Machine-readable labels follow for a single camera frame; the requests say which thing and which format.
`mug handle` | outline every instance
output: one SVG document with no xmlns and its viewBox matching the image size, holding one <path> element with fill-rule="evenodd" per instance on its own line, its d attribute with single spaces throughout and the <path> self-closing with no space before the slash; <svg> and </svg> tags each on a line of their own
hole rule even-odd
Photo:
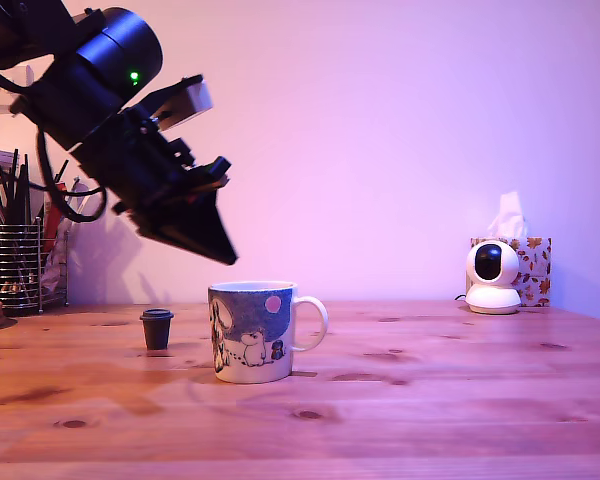
<svg viewBox="0 0 600 480">
<path fill-rule="evenodd" d="M 318 344 L 322 341 L 324 336 L 327 334 L 327 328 L 329 327 L 329 315 L 327 314 L 327 309 L 324 308 L 324 305 L 320 300 L 314 297 L 294 298 L 292 301 L 293 308 L 295 309 L 301 303 L 309 303 L 316 307 L 316 310 L 318 310 L 320 312 L 320 315 L 322 316 L 322 325 L 320 326 L 320 333 L 313 342 L 306 345 L 292 345 L 291 350 L 293 350 L 294 352 L 306 352 L 307 350 L 316 348 Z"/>
</svg>

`camera lens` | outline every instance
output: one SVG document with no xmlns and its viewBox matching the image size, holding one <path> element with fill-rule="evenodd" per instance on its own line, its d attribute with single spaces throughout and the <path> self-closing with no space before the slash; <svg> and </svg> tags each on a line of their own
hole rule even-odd
<svg viewBox="0 0 600 480">
<path fill-rule="evenodd" d="M 488 243 L 476 251 L 476 273 L 483 280 L 493 280 L 500 275 L 502 263 L 502 249 L 494 244 Z"/>
</svg>

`white wall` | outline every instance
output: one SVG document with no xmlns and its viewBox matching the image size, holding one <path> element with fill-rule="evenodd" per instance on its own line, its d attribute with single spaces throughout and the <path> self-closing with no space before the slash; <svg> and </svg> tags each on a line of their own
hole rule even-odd
<svg viewBox="0 0 600 480">
<path fill-rule="evenodd" d="M 211 282 L 251 278 L 324 299 L 453 298 L 469 237 L 517 190 L 529 233 L 554 239 L 554 304 L 600 317 L 600 0 L 117 5 L 161 40 L 151 89 L 209 83 L 215 108 L 169 136 L 233 163 L 219 206 L 240 259 L 108 214 L 80 227 L 73 302 L 203 301 Z M 33 153 L 32 136 L 0 118 L 0 147 Z"/>
</svg>

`white security camera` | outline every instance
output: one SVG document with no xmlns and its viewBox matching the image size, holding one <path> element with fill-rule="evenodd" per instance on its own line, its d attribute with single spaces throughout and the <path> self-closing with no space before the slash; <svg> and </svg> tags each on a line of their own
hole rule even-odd
<svg viewBox="0 0 600 480">
<path fill-rule="evenodd" d="M 511 285 L 518 275 L 520 262 L 506 243 L 488 240 L 471 249 L 467 256 L 467 274 L 474 282 L 466 302 L 477 313 L 514 313 L 520 295 Z"/>
</svg>

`small black cup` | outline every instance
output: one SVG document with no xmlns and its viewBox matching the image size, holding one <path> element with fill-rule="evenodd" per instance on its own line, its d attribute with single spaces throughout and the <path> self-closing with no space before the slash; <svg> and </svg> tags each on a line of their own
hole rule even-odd
<svg viewBox="0 0 600 480">
<path fill-rule="evenodd" d="M 144 339 L 147 350 L 164 350 L 169 343 L 169 327 L 173 313 L 162 308 L 150 308 L 142 312 Z"/>
</svg>

